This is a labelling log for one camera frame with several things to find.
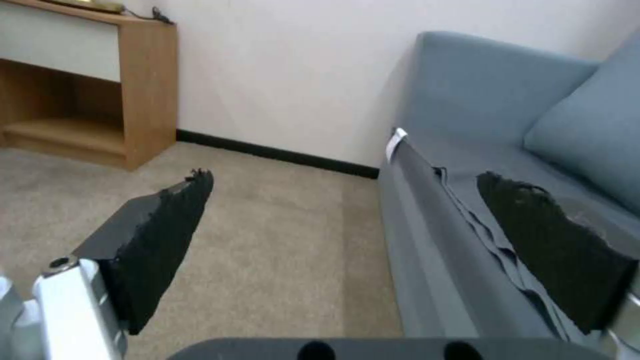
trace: black foam pad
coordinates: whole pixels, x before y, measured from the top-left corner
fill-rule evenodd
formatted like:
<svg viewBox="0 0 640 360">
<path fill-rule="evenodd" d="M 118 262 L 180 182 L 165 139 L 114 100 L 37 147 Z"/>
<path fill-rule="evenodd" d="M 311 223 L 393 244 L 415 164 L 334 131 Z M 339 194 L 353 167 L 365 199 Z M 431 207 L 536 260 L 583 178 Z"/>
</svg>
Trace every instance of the black foam pad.
<svg viewBox="0 0 640 360">
<path fill-rule="evenodd" d="M 136 335 L 156 311 L 189 249 L 209 194 L 210 171 L 127 201 L 75 251 L 98 262 L 120 321 Z"/>
<path fill-rule="evenodd" d="M 569 220 L 549 193 L 487 172 L 477 187 L 516 255 L 585 334 L 612 320 L 638 261 Z"/>
</svg>

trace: carpet floor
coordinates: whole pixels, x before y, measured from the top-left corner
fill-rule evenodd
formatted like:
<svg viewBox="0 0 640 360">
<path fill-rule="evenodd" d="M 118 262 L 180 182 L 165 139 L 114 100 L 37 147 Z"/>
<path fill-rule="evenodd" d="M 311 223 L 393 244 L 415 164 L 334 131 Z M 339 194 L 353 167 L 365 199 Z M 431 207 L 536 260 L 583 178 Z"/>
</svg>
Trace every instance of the carpet floor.
<svg viewBox="0 0 640 360">
<path fill-rule="evenodd" d="M 128 359 L 221 337 L 397 337 L 376 182 L 186 143 L 134 172 L 0 149 L 0 267 L 20 293 L 127 199 L 209 168 L 191 248 Z"/>
</svg>

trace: white tag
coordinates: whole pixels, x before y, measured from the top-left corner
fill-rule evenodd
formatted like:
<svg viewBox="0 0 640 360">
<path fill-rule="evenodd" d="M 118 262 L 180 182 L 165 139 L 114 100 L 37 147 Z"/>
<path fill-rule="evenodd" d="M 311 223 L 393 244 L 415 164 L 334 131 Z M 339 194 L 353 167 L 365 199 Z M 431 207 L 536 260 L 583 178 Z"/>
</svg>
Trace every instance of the white tag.
<svg viewBox="0 0 640 360">
<path fill-rule="evenodd" d="M 394 155 L 394 152 L 396 151 L 396 147 L 405 136 L 406 136 L 406 131 L 403 130 L 401 127 L 397 127 L 396 132 L 394 133 L 393 136 L 391 136 L 391 139 L 387 143 L 387 150 L 385 151 L 385 153 L 387 154 L 388 162 L 391 162 L 391 157 Z"/>
</svg>

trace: blue pillow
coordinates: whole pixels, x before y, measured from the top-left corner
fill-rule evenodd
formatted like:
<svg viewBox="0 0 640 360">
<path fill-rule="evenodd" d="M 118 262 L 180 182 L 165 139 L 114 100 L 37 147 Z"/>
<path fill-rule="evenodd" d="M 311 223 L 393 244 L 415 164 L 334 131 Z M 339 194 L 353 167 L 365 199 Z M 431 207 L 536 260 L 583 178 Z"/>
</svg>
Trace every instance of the blue pillow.
<svg viewBox="0 0 640 360">
<path fill-rule="evenodd" d="M 524 147 L 640 215 L 640 31 L 544 114 Z"/>
</svg>

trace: black baseboard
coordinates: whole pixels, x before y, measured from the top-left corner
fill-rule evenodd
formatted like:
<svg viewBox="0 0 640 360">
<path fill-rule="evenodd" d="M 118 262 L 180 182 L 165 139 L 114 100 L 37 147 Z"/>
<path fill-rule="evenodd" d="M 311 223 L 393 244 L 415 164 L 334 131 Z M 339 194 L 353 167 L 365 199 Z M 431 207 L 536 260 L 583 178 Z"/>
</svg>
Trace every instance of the black baseboard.
<svg viewBox="0 0 640 360">
<path fill-rule="evenodd" d="M 198 145 L 219 147 L 220 149 L 244 152 L 261 158 L 276 159 L 289 163 L 306 165 L 310 167 L 323 168 L 345 174 L 377 179 L 379 170 L 373 167 L 347 163 L 345 161 L 321 158 L 319 156 L 300 154 L 299 152 L 280 150 L 273 147 L 255 145 L 252 143 L 240 142 L 218 138 L 216 136 L 194 133 L 192 131 L 178 130 L 177 139 L 180 142 L 197 143 Z"/>
</svg>

